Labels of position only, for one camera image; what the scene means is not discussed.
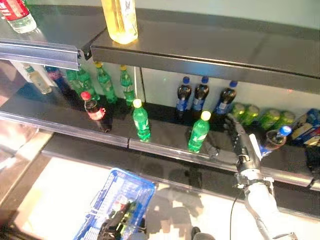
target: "plastic basket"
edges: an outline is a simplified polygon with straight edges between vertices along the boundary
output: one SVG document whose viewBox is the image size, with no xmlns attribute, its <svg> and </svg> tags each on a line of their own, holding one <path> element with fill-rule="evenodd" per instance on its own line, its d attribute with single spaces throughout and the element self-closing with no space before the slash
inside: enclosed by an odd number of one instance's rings
<svg viewBox="0 0 320 240">
<path fill-rule="evenodd" d="M 112 168 L 109 177 L 91 203 L 91 210 L 74 240 L 96 240 L 102 224 L 112 211 L 118 211 L 125 202 L 135 202 L 135 209 L 126 223 L 121 240 L 137 232 L 155 185 L 139 176 L 119 168 Z"/>
</svg>

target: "cap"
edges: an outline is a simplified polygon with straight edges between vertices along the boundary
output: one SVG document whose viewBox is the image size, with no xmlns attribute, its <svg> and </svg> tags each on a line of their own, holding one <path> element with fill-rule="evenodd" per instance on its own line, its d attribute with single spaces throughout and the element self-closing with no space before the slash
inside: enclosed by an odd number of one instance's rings
<svg viewBox="0 0 320 240">
<path fill-rule="evenodd" d="M 136 109 L 141 108 L 141 106 L 142 106 L 141 99 L 137 98 L 137 99 L 133 100 L 133 106 L 134 106 Z"/>
<path fill-rule="evenodd" d="M 231 88 L 235 88 L 237 85 L 238 85 L 238 82 L 237 82 L 237 81 L 231 81 L 230 84 L 229 84 L 229 86 L 230 86 Z"/>
<path fill-rule="evenodd" d="M 96 68 L 101 68 L 101 67 L 102 67 L 102 62 L 100 62 L 100 61 L 95 61 L 95 62 L 94 62 L 94 65 L 95 65 Z"/>
<path fill-rule="evenodd" d="M 188 76 L 185 76 L 184 78 L 183 78 L 183 83 L 184 84 L 188 84 L 190 82 L 190 78 L 188 77 Z"/>
<path fill-rule="evenodd" d="M 126 65 L 120 65 L 120 70 L 121 70 L 121 71 L 127 70 L 127 66 L 126 66 Z"/>
<path fill-rule="evenodd" d="M 85 101 L 91 99 L 91 94 L 88 91 L 83 91 L 80 95 L 81 95 L 81 98 Z"/>
<path fill-rule="evenodd" d="M 291 127 L 289 126 L 282 126 L 279 129 L 279 133 L 283 136 L 288 136 L 292 132 Z"/>
<path fill-rule="evenodd" d="M 201 79 L 201 82 L 202 82 L 203 84 L 208 83 L 208 81 L 209 81 L 209 78 L 208 78 L 207 76 L 203 76 L 202 79 Z"/>
<path fill-rule="evenodd" d="M 201 119 L 203 121 L 208 121 L 210 119 L 210 117 L 211 117 L 211 113 L 209 111 L 203 111 L 201 113 Z"/>
</svg>

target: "shelf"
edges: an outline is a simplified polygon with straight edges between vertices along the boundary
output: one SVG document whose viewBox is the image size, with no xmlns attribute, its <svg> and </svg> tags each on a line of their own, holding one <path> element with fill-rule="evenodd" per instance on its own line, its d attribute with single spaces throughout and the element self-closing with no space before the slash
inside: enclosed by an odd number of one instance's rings
<svg viewBox="0 0 320 240">
<path fill-rule="evenodd" d="M 91 57 L 91 42 L 106 28 L 101 7 L 30 5 L 38 28 L 16 33 L 0 21 L 0 59 L 78 69 L 78 51 Z"/>
<path fill-rule="evenodd" d="M 92 43 L 93 60 L 320 94 L 315 29 L 162 10 L 136 14 L 138 39 L 121 45 L 105 31 Z"/>
<path fill-rule="evenodd" d="M 151 126 L 150 143 L 140 142 L 132 120 L 132 110 L 119 99 L 115 106 L 107 110 L 110 132 L 101 132 L 95 121 L 89 119 L 84 111 L 83 102 L 77 96 L 65 98 L 53 87 L 53 92 L 42 95 L 32 83 L 27 83 L 0 108 L 0 119 L 26 123 L 57 133 L 102 142 L 110 145 L 138 150 L 183 162 L 235 172 L 236 155 L 233 153 L 229 137 L 224 132 L 213 130 L 201 149 L 192 153 L 187 149 L 189 132 L 193 124 L 189 112 L 185 122 L 177 124 L 175 108 L 146 103 Z M 106 101 L 101 96 L 102 104 Z M 211 153 L 208 144 L 219 150 L 217 156 Z M 279 182 L 307 187 L 313 176 L 306 166 L 304 149 L 285 145 L 272 152 L 262 161 L 262 172 Z"/>
</svg>

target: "transparent bottle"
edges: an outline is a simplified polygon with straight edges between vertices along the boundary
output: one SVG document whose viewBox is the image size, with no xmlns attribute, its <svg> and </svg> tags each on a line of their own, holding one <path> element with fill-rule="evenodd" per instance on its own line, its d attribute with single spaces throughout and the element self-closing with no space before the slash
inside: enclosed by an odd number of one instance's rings
<svg viewBox="0 0 320 240">
<path fill-rule="evenodd" d="M 135 0 L 101 0 L 110 38 L 128 44 L 138 38 Z"/>
<path fill-rule="evenodd" d="M 34 85 L 40 90 L 42 94 L 48 94 L 52 92 L 51 87 L 46 83 L 39 72 L 35 71 L 34 68 L 28 64 L 24 65 L 24 69 L 28 73 L 29 79 Z"/>
<path fill-rule="evenodd" d="M 37 28 L 36 21 L 22 0 L 0 0 L 0 12 L 13 30 L 19 34 L 28 33 Z"/>
</svg>

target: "green can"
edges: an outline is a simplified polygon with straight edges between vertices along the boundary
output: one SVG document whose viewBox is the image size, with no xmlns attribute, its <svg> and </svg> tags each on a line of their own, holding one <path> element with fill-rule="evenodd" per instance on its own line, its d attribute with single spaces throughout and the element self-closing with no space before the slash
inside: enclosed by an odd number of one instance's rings
<svg viewBox="0 0 320 240">
<path fill-rule="evenodd" d="M 280 119 L 280 112 L 276 109 L 269 109 L 260 119 L 260 126 L 268 130 Z"/>
<path fill-rule="evenodd" d="M 283 126 L 291 125 L 295 121 L 296 116 L 290 111 L 283 111 L 280 119 L 272 126 L 272 129 L 279 129 Z"/>
<path fill-rule="evenodd" d="M 241 116 L 245 113 L 245 106 L 241 103 L 235 103 L 233 105 L 231 114 L 238 120 L 240 120 Z"/>
<path fill-rule="evenodd" d="M 241 124 L 249 126 L 258 117 L 260 109 L 255 105 L 249 105 L 241 117 Z"/>
</svg>

